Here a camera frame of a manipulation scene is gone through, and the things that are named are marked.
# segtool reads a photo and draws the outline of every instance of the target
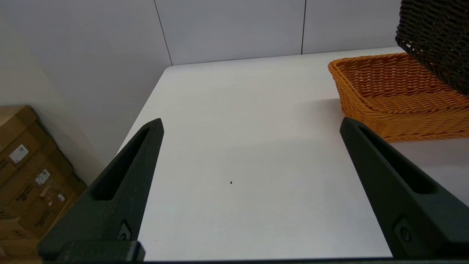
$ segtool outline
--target white wall panel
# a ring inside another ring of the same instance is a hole
[[[401,0],[307,0],[303,54],[396,46]]]
[[[301,53],[304,0],[157,0],[174,65]]]

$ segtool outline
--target white wall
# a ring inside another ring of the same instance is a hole
[[[301,53],[305,0],[157,0],[174,65]]]
[[[303,54],[397,46],[401,0],[307,0]]]
[[[38,111],[47,108],[41,120],[50,120],[44,123],[54,137],[69,137],[68,145],[57,140],[59,147],[79,176],[92,182],[114,157],[171,65],[153,0],[7,0],[0,9],[12,32],[2,32],[7,44],[1,54],[8,55],[2,67],[11,68],[31,52],[27,67],[2,73],[18,78],[1,81],[0,104],[33,102],[41,106]],[[19,37],[13,40],[15,32]],[[21,40],[25,48],[9,55]],[[35,76],[22,79],[32,73]],[[35,84],[37,78],[41,86]],[[19,86],[29,95],[20,93]],[[47,96],[31,95],[42,90]],[[59,122],[64,116],[74,129]]]

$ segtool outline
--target barcode label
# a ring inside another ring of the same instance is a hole
[[[58,197],[62,202],[65,201],[65,197],[64,197],[63,195],[59,194],[57,197]]]
[[[39,184],[39,187],[41,187],[47,181],[47,179],[49,179],[50,175],[51,174],[46,169],[43,169],[39,173],[39,175],[35,179],[35,181]]]
[[[18,164],[28,153],[29,151],[21,144],[9,156],[14,163]]]

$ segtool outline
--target orange wicker basket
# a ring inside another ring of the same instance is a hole
[[[342,111],[388,142],[469,137],[469,98],[407,53],[329,63]]]

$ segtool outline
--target screw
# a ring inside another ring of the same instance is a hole
[[[405,227],[401,228],[401,237],[404,241],[410,241],[410,231]]]

